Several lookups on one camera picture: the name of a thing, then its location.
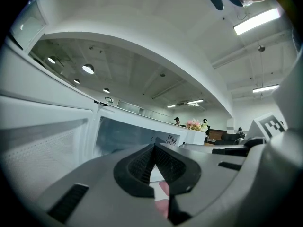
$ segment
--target person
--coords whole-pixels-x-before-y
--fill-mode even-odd
[[[207,139],[209,138],[210,126],[208,125],[207,128],[208,130],[205,132],[205,140],[204,140],[204,142],[206,143],[207,143]]]
[[[203,119],[203,123],[202,123],[202,125],[201,125],[202,127],[201,127],[201,131],[202,132],[206,132],[207,130],[208,130],[208,121],[207,121],[207,119]]]
[[[237,134],[239,134],[241,138],[243,138],[243,139],[245,138],[245,134],[243,133],[243,131],[242,131],[242,128],[241,128],[241,127],[239,127],[239,128],[238,128],[238,132],[237,132]]]
[[[176,120],[176,125],[180,126],[180,119],[176,117],[175,120]]]

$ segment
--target flower bouquet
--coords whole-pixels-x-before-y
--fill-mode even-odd
[[[206,132],[207,131],[207,122],[199,122],[199,120],[189,120],[186,123],[186,128],[195,130],[195,131],[201,131]]]

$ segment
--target air vent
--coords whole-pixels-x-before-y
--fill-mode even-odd
[[[177,142],[177,138],[169,134],[169,136],[167,137],[166,143],[175,146],[176,142]]]
[[[88,189],[88,186],[75,184],[48,214],[59,222],[65,223]]]

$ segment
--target gray plastic surface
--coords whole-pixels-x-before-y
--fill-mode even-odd
[[[201,177],[189,193],[175,196],[178,207],[192,216],[179,226],[256,226],[291,189],[303,166],[302,136],[283,132],[267,145],[254,146],[247,157],[216,155],[163,144],[196,161]],[[142,149],[136,147],[93,159],[53,184],[37,204],[48,211],[74,183],[89,186],[67,220],[70,227],[172,226],[156,210],[154,199],[132,197],[114,180],[116,163]],[[218,166],[242,165],[240,171]]]
[[[193,144],[183,144],[179,146],[180,148],[195,150],[205,153],[212,153],[213,149],[227,149],[227,148],[245,148],[243,145],[226,145],[226,146],[204,146],[204,145],[193,145]]]

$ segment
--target pink flowers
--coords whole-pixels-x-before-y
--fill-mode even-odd
[[[199,122],[199,120],[189,120],[186,123],[186,128],[191,129],[191,130],[195,130],[195,131],[201,131],[201,123]]]

